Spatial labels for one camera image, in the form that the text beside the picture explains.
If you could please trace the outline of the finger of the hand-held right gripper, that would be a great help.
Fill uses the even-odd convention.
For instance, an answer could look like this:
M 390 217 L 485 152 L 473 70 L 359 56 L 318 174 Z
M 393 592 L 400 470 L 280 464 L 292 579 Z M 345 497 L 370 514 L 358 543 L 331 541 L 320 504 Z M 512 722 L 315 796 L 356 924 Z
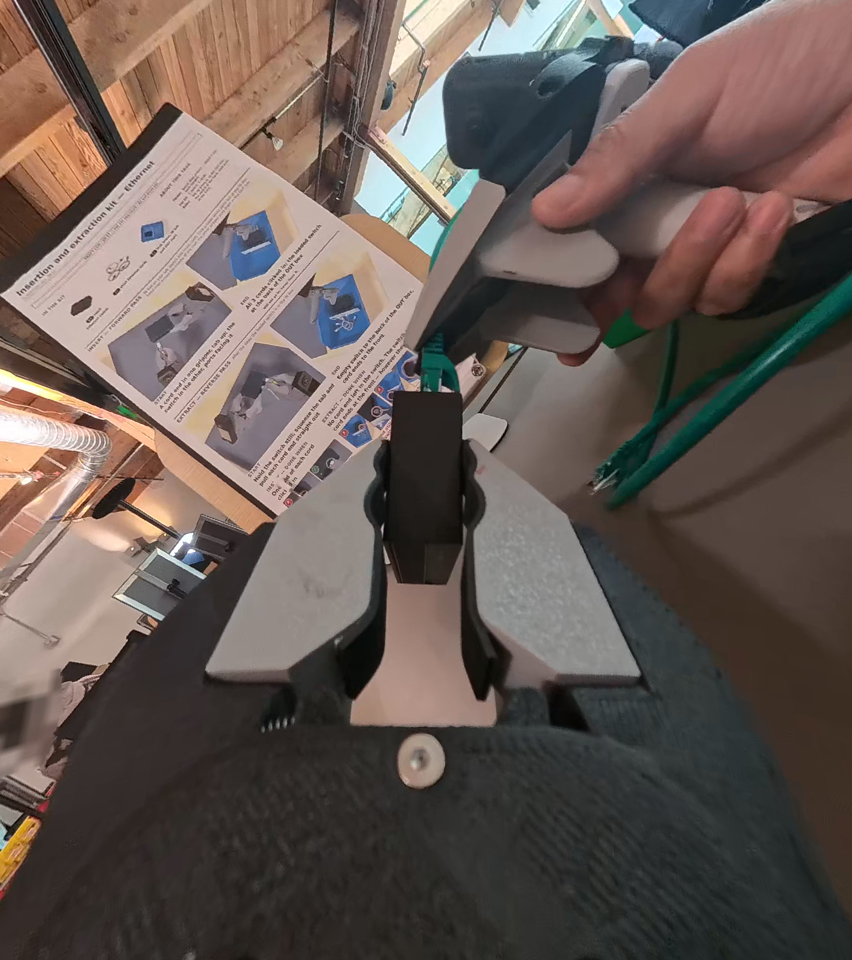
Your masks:
M 492 342 L 551 354 L 586 354 L 603 339 L 583 290 L 558 286 L 506 286 L 498 297 L 480 296 L 445 323 L 446 354 L 459 363 Z
M 423 351 L 456 312 L 479 297 L 497 298 L 506 286 L 585 290 L 609 279 L 620 264 L 616 249 L 588 226 L 543 227 L 531 215 L 526 187 L 510 196 L 480 180 L 452 224 L 408 323 L 405 344 Z

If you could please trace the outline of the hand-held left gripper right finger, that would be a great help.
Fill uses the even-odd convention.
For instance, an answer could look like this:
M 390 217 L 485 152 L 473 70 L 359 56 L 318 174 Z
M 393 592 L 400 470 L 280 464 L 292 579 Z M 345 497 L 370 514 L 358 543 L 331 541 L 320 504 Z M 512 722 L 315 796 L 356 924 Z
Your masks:
M 475 440 L 462 454 L 461 654 L 477 700 L 635 686 L 641 668 L 570 519 Z

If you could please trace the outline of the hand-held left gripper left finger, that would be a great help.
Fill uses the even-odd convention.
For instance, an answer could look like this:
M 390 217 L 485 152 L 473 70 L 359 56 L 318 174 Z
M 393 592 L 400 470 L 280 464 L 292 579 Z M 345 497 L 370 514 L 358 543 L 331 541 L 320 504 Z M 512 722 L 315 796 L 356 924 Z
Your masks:
M 375 440 L 270 525 L 206 664 L 236 684 L 357 698 L 384 655 L 388 442 Z

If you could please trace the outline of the black network switch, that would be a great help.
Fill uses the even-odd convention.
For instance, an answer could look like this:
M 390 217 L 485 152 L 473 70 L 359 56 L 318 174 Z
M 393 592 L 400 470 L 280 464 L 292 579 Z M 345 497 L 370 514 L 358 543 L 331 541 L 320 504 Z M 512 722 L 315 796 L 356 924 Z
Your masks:
M 463 543 L 458 392 L 405 391 L 393 404 L 384 545 L 396 579 L 441 586 Z

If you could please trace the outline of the person's right hand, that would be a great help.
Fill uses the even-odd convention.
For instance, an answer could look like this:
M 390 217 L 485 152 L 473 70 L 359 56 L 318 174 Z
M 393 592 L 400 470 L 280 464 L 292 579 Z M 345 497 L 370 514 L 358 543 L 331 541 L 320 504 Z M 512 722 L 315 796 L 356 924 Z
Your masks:
M 770 273 L 796 198 L 852 199 L 852 1 L 768 2 L 696 42 L 532 204 L 560 231 L 664 177 L 710 186 L 654 261 L 582 293 L 602 333 L 741 310 Z

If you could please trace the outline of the white display stand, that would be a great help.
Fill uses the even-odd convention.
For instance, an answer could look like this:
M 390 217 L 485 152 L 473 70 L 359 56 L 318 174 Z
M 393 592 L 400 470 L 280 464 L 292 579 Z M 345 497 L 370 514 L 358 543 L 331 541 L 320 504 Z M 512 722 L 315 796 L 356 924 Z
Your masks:
M 484 373 L 476 378 L 464 399 L 463 438 L 476 441 L 493 451 L 504 438 L 508 422 L 505 418 L 486 412 L 495 394 L 526 354 L 527 348 L 512 343 L 495 342 L 482 359 Z

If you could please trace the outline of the black floor lamp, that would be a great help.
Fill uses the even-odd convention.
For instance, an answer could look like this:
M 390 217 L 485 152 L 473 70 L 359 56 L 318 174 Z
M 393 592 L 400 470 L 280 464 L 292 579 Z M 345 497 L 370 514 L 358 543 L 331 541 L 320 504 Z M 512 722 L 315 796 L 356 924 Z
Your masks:
M 150 527 L 162 532 L 167 537 L 179 538 L 180 534 L 167 523 L 157 520 L 131 503 L 129 498 L 134 492 L 137 479 L 133 476 L 125 477 L 111 486 L 92 507 L 91 517 L 94 520 L 103 520 L 116 512 L 128 512 L 142 520 Z

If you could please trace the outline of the person's dark clothing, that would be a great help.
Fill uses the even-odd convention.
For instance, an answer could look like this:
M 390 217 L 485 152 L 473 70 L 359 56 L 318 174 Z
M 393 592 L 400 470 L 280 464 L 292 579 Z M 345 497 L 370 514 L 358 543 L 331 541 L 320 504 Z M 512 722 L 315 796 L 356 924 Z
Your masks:
M 627 4 L 662 38 L 686 48 L 766 4 L 766 1 L 633 1 Z

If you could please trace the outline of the printed instruction sheet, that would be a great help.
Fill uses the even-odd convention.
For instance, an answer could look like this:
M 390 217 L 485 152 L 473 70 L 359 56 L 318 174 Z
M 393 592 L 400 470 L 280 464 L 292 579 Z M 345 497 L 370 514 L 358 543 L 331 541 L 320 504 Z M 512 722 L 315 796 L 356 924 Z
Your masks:
M 0 298 L 275 516 L 388 431 L 420 279 L 165 104 L 0 264 Z

